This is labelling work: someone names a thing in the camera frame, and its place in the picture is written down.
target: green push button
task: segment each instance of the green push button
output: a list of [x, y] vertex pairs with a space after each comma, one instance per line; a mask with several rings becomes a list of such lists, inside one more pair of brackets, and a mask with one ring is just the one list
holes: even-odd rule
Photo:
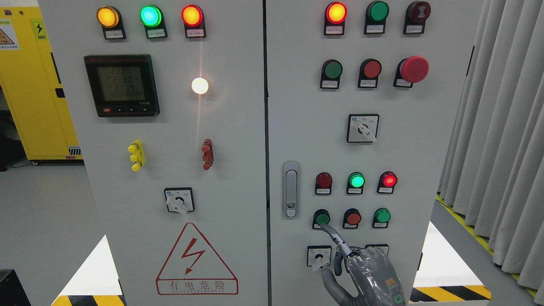
[[328, 78], [337, 78], [342, 74], [342, 65], [338, 61], [331, 61], [325, 66], [325, 75]]
[[360, 172], [353, 172], [350, 174], [348, 182], [353, 188], [361, 188], [364, 185], [364, 176]]
[[380, 208], [374, 213], [374, 218], [380, 223], [386, 223], [391, 220], [391, 213], [387, 208]]
[[331, 218], [324, 213], [321, 215], [318, 215], [316, 218], [316, 223], [319, 225], [328, 224], [330, 222]]
[[395, 296], [395, 303], [400, 304], [403, 302], [403, 297], [401, 295]]
[[368, 17], [374, 22], [381, 22], [389, 15], [389, 5], [383, 1], [374, 1], [368, 10]]

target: yellow indicator light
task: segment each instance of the yellow indicator light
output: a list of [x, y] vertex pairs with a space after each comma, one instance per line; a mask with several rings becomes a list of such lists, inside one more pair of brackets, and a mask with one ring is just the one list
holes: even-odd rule
[[115, 28], [119, 24], [119, 12], [114, 7], [99, 8], [96, 18], [104, 28]]
[[208, 92], [208, 81], [204, 78], [198, 77], [191, 83], [191, 88], [196, 94], [203, 95]]
[[347, 13], [348, 10], [344, 3], [333, 2], [327, 8], [327, 19], [337, 25], [345, 20]]
[[195, 27], [202, 22], [202, 12], [199, 11], [197, 6], [191, 4], [183, 8], [181, 18], [188, 26]]

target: yellow black hazard stripe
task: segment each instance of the yellow black hazard stripe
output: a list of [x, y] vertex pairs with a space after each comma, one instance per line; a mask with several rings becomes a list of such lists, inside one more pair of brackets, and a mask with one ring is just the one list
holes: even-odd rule
[[412, 288], [410, 302], [457, 302], [491, 300], [491, 293], [483, 285], [441, 286]]
[[122, 295], [59, 296], [51, 306], [127, 306]]

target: robotic hand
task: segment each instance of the robotic hand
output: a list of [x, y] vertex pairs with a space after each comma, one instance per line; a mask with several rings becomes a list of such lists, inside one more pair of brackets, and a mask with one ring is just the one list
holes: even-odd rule
[[404, 306], [404, 293], [397, 273], [389, 258], [380, 248], [349, 247], [338, 232], [329, 225], [321, 225], [338, 245], [334, 268], [336, 276], [342, 274], [342, 261], [359, 292], [351, 296], [336, 282], [335, 276], [327, 268], [321, 276], [325, 288], [340, 306]]

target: cable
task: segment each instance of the cable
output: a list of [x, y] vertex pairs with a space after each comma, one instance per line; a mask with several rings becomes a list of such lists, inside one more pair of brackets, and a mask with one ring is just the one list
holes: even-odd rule
[[23, 168], [23, 167], [26, 167], [26, 166], [30, 166], [30, 165], [32, 164], [32, 162], [29, 162], [28, 164], [23, 165], [23, 166], [16, 166], [16, 167], [13, 167], [13, 165], [15, 165], [16, 163], [20, 163], [20, 162], [27, 161], [27, 160], [28, 160], [28, 159], [25, 157], [25, 158], [23, 158], [23, 159], [20, 160], [20, 161], [13, 162], [9, 167], [15, 169], [15, 168]]

